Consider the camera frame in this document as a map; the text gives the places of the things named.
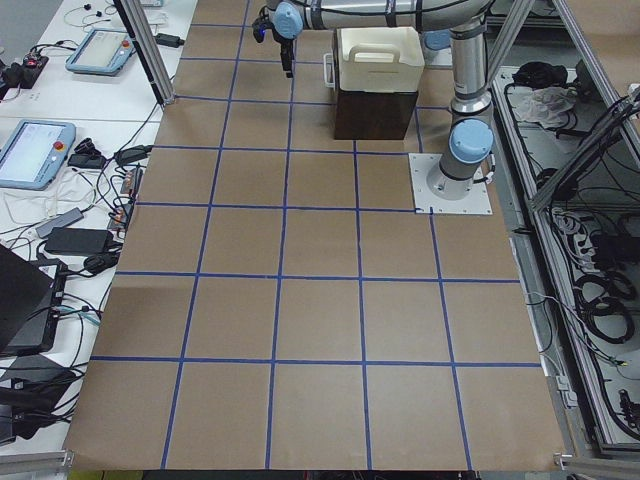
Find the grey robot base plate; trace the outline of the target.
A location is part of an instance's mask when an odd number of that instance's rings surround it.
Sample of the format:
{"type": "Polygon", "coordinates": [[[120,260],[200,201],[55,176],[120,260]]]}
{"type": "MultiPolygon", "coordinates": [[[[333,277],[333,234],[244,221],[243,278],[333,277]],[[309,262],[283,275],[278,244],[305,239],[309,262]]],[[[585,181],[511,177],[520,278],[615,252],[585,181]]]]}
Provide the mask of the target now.
{"type": "Polygon", "coordinates": [[[440,169],[441,154],[409,153],[414,211],[418,214],[493,214],[488,187],[478,166],[471,179],[453,180],[440,169]]]}

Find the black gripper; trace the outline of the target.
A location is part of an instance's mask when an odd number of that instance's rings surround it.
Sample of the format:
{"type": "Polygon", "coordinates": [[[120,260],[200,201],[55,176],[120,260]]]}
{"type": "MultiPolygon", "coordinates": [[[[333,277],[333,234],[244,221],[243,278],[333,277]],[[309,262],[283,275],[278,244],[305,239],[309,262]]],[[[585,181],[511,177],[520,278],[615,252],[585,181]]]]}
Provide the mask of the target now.
{"type": "Polygon", "coordinates": [[[258,17],[252,23],[252,33],[255,41],[262,44],[265,41],[266,32],[272,33],[273,39],[280,45],[282,54],[282,68],[287,78],[293,78],[293,41],[286,39],[276,31],[274,23],[269,18],[268,8],[263,6],[258,13],[258,17]]]}

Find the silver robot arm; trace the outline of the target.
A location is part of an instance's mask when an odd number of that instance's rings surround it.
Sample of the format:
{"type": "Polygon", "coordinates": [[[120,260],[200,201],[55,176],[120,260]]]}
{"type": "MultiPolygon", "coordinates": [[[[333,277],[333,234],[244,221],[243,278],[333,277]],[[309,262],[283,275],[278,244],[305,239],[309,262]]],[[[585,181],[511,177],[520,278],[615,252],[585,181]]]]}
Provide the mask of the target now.
{"type": "Polygon", "coordinates": [[[451,54],[452,123],[446,150],[426,175],[430,192],[451,201],[467,197],[494,136],[485,32],[486,1],[268,1],[252,23],[256,42],[271,36],[280,46],[286,76],[293,46],[305,30],[330,31],[339,93],[357,97],[416,97],[430,66],[436,36],[451,54]]]}

